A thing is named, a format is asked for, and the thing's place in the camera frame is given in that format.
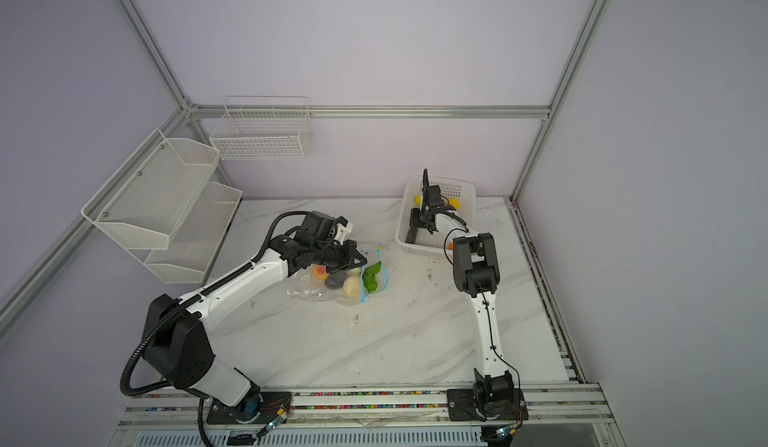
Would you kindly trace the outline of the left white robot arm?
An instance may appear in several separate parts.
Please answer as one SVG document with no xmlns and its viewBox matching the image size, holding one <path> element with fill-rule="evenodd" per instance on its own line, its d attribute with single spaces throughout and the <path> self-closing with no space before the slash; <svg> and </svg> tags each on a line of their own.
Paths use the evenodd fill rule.
<svg viewBox="0 0 768 447">
<path fill-rule="evenodd" d="M 367 263 L 353 240 L 298 240 L 281 234 L 213 284 L 179 298 L 157 297 L 121 374 L 121 392 L 133 397 L 172 386 L 254 417 L 261 409 L 260 387 L 221 360 L 209 336 L 262 291 L 300 270 L 318 265 L 332 274 L 346 273 Z"/>
</svg>

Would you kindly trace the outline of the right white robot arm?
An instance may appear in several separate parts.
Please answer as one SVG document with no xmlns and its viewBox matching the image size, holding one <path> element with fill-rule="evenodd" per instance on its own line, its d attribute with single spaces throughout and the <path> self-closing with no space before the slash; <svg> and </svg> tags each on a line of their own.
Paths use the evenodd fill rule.
<svg viewBox="0 0 768 447">
<path fill-rule="evenodd" d="M 454 284 L 469 297 L 477 325 L 478 378 L 486 382 L 501 377 L 518 386 L 519 371 L 504 359 L 500 345 L 496 300 L 501 274 L 493 235 L 472 229 L 438 186 L 422 189 L 409 214 L 406 242 L 414 244 L 420 231 L 442 237 Z"/>
</svg>

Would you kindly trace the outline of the clear zip top bag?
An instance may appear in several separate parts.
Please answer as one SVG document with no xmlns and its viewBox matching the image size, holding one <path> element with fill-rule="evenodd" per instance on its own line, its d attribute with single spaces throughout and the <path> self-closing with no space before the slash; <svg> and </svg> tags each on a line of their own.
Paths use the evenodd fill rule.
<svg viewBox="0 0 768 447">
<path fill-rule="evenodd" d="M 353 306 L 385 292 L 389 273 L 383 259 L 384 245 L 363 244 L 358 250 L 366 260 L 363 266 L 331 273 L 329 267 L 311 265 L 285 282 L 288 297 Z"/>
</svg>

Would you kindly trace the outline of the black round food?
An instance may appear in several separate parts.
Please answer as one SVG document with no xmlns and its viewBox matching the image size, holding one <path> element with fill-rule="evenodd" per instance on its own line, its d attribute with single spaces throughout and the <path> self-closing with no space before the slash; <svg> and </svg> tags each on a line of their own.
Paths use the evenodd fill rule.
<svg viewBox="0 0 768 447">
<path fill-rule="evenodd" d="M 346 272 L 336 272 L 329 275 L 324 285 L 331 290 L 341 289 L 347 278 L 348 274 Z"/>
</svg>

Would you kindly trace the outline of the beige potato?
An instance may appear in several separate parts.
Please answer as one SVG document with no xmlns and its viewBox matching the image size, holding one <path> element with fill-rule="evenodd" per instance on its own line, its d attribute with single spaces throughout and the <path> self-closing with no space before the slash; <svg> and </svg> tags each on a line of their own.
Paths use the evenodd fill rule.
<svg viewBox="0 0 768 447">
<path fill-rule="evenodd" d="M 361 278 L 356 275 L 348 276 L 343 283 L 342 289 L 346 298 L 359 301 L 362 297 Z"/>
</svg>

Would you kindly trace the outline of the yellow orange fruit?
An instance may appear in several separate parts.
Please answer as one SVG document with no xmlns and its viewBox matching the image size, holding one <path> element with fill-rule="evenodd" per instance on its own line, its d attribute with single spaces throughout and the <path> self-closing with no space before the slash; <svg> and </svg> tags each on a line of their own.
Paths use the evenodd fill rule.
<svg viewBox="0 0 768 447">
<path fill-rule="evenodd" d="M 329 273 L 324 266 L 315 265 L 312 269 L 312 276 L 317 282 L 324 283 L 328 279 Z"/>
</svg>

